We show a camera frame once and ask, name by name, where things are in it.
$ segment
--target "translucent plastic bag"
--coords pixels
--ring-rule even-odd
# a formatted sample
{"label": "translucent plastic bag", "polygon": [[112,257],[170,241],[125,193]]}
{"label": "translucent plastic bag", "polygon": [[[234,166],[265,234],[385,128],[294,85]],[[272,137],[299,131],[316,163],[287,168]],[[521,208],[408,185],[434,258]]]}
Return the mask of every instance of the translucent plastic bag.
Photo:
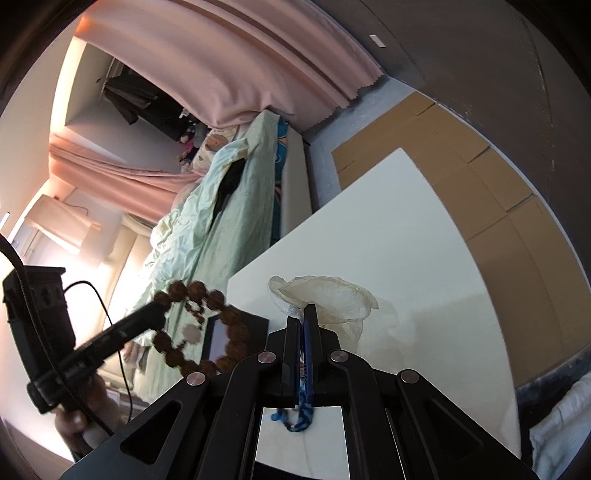
{"label": "translucent plastic bag", "polygon": [[319,325],[335,332],[341,348],[351,353],[357,352],[363,320],[378,308],[365,288],[339,277],[296,277],[289,282],[272,277],[268,285],[275,304],[291,317],[303,320],[305,306],[314,303]]}

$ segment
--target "teal fabric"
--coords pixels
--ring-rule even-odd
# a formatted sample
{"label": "teal fabric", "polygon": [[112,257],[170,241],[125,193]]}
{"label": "teal fabric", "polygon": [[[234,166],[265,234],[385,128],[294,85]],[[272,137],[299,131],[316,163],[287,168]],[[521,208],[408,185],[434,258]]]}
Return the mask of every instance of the teal fabric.
{"label": "teal fabric", "polygon": [[[172,280],[187,284],[200,280],[208,289],[225,293],[231,276],[269,248],[278,120],[279,116],[269,111],[259,114],[242,139],[216,154],[210,171],[184,204],[154,229],[155,248],[144,268],[148,285],[137,306],[150,301],[155,291],[164,290]],[[240,158],[232,155],[244,147],[240,142],[248,146],[241,182],[208,232],[217,187],[232,162]],[[188,323],[194,323],[193,317],[181,304],[175,304],[166,326],[173,343],[183,340],[182,330]],[[137,340],[149,345],[151,337],[148,334]],[[187,345],[185,357],[199,362],[202,346],[202,342]],[[162,355],[150,349],[145,373],[136,373],[134,391],[144,401],[152,402],[180,378],[177,369],[168,367]]]}

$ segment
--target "brown cardboard box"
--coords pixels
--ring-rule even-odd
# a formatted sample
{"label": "brown cardboard box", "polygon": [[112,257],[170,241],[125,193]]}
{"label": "brown cardboard box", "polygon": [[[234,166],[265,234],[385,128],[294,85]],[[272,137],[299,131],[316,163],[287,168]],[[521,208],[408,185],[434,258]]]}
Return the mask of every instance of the brown cardboard box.
{"label": "brown cardboard box", "polygon": [[516,386],[591,343],[591,294],[520,176],[467,125],[415,93],[333,151],[342,188],[396,148],[441,198],[482,273]]}

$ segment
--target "white table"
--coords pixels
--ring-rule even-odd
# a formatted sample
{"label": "white table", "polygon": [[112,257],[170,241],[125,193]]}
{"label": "white table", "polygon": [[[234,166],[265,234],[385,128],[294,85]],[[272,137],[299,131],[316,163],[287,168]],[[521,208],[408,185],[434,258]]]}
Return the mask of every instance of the white table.
{"label": "white table", "polygon": [[[234,275],[228,301],[285,327],[267,290],[279,275],[330,275],[367,288],[379,310],[358,355],[374,368],[414,368],[515,455],[517,403],[486,286],[455,224],[406,153],[390,154]],[[304,476],[348,478],[339,407],[304,433],[265,418],[257,459]]]}

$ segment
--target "tied curtain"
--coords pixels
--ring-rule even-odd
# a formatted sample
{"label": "tied curtain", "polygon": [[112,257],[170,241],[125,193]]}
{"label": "tied curtain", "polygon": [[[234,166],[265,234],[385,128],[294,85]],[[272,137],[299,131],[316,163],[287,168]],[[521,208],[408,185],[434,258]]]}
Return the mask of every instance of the tied curtain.
{"label": "tied curtain", "polygon": [[308,0],[98,0],[76,36],[216,128],[270,109],[304,131],[382,74]]}
{"label": "tied curtain", "polygon": [[151,222],[166,215],[178,192],[203,173],[173,174],[116,163],[53,135],[49,172],[75,188]]}

